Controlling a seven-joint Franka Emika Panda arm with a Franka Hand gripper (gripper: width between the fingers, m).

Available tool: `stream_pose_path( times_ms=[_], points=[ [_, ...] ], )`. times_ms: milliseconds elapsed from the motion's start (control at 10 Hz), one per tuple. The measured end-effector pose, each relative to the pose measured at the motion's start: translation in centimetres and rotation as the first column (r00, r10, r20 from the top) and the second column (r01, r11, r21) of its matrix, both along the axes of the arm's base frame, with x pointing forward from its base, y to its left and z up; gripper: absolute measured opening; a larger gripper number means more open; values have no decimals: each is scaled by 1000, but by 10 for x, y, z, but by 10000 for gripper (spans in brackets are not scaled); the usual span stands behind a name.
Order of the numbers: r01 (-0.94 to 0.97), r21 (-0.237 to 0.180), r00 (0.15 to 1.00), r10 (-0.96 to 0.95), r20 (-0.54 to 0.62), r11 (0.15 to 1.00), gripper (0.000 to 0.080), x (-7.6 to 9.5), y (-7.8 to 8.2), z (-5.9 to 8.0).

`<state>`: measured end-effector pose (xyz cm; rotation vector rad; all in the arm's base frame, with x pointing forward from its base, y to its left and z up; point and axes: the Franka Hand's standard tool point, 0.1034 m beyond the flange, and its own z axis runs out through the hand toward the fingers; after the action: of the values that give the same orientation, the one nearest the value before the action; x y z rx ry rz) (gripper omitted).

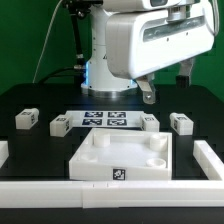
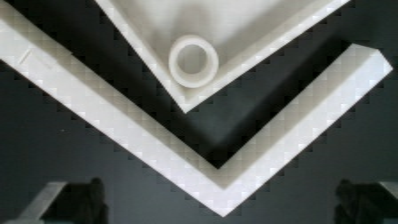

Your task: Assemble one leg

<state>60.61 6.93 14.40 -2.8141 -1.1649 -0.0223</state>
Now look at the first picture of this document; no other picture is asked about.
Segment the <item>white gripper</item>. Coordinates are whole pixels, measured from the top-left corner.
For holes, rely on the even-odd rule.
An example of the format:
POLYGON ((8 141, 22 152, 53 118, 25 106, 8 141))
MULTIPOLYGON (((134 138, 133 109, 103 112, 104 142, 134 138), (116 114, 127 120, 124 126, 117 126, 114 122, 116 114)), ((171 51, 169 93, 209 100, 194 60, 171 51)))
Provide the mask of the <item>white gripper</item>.
POLYGON ((195 63, 192 57, 212 48, 212 6, 195 4, 190 11, 189 18, 178 22, 168 20, 166 9, 117 13, 107 21, 108 68, 116 77, 136 79, 146 104, 156 101, 152 72, 180 62, 176 84, 179 88, 188 88, 195 63))

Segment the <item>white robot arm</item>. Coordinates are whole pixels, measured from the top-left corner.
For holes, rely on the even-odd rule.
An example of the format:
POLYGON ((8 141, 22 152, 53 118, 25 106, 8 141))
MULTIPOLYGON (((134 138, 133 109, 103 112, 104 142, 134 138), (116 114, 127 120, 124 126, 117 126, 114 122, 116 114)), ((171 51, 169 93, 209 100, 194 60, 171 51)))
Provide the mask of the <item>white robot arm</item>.
POLYGON ((91 17, 92 54, 84 60, 83 91, 117 98, 140 89, 156 101, 154 73, 179 64, 176 84, 191 84, 194 58, 209 51, 219 32, 217 0, 62 0, 73 24, 91 17))

